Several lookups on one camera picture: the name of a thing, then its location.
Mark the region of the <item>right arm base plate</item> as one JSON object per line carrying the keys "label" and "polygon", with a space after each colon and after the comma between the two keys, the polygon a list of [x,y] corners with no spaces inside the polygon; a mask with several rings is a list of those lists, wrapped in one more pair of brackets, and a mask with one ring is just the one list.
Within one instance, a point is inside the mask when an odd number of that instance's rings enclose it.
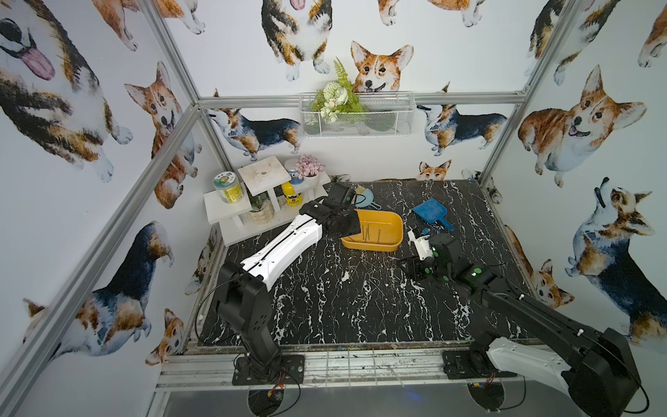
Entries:
{"label": "right arm base plate", "polygon": [[486,353],[471,350],[446,350],[442,352],[444,372],[450,380],[512,378],[518,375],[500,371],[491,363]]}

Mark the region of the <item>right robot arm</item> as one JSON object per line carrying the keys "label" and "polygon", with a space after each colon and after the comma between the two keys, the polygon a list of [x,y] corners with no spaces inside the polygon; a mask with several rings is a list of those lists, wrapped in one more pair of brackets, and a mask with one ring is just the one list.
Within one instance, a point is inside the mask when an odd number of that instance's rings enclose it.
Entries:
{"label": "right robot arm", "polygon": [[407,236],[417,254],[399,266],[409,277],[452,285],[545,346],[538,349],[483,330],[464,354],[445,354],[449,378],[526,377],[566,394],[588,416],[625,415],[635,394],[645,391],[629,343],[617,331],[600,332],[550,309],[513,285],[497,266],[474,262],[453,236],[415,236],[413,231]]}

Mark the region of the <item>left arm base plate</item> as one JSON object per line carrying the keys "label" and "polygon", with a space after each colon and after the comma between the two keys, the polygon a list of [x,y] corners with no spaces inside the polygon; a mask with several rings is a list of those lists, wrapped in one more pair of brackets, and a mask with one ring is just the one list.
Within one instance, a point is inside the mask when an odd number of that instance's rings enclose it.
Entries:
{"label": "left arm base plate", "polygon": [[281,354],[263,365],[249,355],[234,360],[234,386],[300,385],[304,381],[306,357],[301,354]]}

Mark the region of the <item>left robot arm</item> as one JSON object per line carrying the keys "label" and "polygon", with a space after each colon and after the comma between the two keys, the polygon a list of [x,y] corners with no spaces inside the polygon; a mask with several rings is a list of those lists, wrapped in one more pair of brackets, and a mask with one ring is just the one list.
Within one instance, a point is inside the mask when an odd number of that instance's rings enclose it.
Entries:
{"label": "left robot arm", "polygon": [[331,186],[327,196],[305,203],[279,236],[242,262],[225,262],[218,271],[218,285],[201,299],[207,300],[239,336],[246,356],[234,385],[297,383],[302,372],[290,375],[288,360],[281,356],[269,331],[273,309],[270,291],[294,261],[321,239],[338,239],[361,232],[354,207],[354,187],[343,182]]}

